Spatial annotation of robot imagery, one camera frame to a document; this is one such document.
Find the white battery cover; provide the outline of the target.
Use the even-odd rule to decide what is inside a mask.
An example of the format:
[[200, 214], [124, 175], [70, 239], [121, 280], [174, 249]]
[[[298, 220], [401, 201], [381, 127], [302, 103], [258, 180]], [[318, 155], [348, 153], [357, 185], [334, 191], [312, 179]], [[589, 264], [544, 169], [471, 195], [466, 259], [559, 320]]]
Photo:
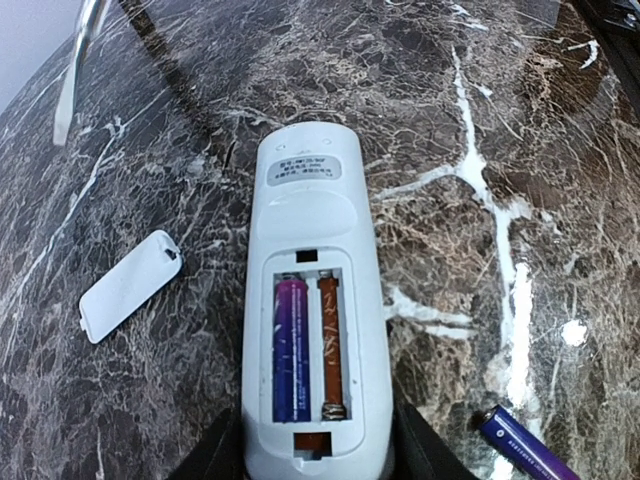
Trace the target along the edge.
[[178, 275], [181, 251], [155, 230], [92, 285], [79, 300], [80, 326], [98, 344]]

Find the blue battery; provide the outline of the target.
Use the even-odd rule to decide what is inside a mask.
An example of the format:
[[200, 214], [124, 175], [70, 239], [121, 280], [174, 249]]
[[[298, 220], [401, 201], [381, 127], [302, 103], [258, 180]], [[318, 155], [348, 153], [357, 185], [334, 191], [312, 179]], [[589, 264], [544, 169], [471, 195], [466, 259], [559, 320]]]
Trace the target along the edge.
[[308, 287], [296, 276], [275, 284], [272, 417], [276, 423], [311, 420]]

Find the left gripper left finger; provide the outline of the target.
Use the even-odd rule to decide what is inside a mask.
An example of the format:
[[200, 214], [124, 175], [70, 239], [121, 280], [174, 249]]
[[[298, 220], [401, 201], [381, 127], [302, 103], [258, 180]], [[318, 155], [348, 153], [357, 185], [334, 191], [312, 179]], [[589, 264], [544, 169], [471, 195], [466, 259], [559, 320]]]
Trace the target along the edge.
[[169, 480], [243, 479], [242, 427], [239, 414], [223, 410], [202, 439], [168, 476]]

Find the white remote control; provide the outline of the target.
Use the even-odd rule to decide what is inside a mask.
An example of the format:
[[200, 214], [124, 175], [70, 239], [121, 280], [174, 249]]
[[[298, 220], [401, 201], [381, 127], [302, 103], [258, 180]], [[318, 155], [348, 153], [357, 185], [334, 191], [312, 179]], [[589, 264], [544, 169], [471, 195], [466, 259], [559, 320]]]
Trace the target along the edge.
[[[272, 417], [275, 284], [308, 287], [311, 420]], [[253, 479], [387, 479], [391, 368], [361, 145], [302, 122], [258, 146], [242, 364], [244, 461]]]

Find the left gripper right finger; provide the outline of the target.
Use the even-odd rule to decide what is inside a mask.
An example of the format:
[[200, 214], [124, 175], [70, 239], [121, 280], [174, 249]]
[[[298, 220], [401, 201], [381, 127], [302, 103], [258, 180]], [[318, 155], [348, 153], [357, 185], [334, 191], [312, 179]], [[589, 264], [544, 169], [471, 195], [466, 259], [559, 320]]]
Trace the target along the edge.
[[477, 480], [411, 404], [394, 405], [394, 479]]

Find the purple battery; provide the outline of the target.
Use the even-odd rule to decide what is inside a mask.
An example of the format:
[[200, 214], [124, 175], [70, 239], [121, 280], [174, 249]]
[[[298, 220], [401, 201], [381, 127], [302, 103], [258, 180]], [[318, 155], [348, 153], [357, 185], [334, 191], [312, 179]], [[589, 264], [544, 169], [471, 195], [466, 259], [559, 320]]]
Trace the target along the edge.
[[495, 450], [532, 479], [580, 479], [563, 460], [501, 405], [480, 413], [475, 424], [476, 429]]

